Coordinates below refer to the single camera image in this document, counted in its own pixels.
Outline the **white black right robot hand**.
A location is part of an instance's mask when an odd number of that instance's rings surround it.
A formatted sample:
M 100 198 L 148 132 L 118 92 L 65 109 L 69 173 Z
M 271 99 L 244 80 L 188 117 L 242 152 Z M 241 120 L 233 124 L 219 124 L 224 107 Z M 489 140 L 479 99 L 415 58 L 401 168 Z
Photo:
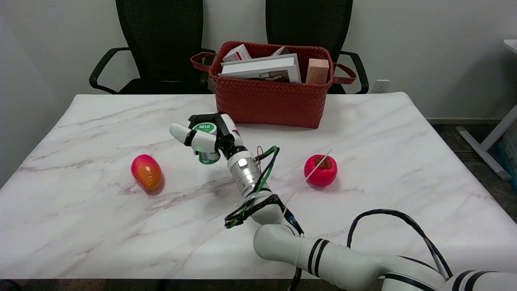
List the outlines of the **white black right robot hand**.
M 235 123 L 223 112 L 192 115 L 186 126 L 170 124 L 169 132 L 177 141 L 191 147 L 202 164 L 214 164 L 222 156 L 228 160 L 246 151 Z

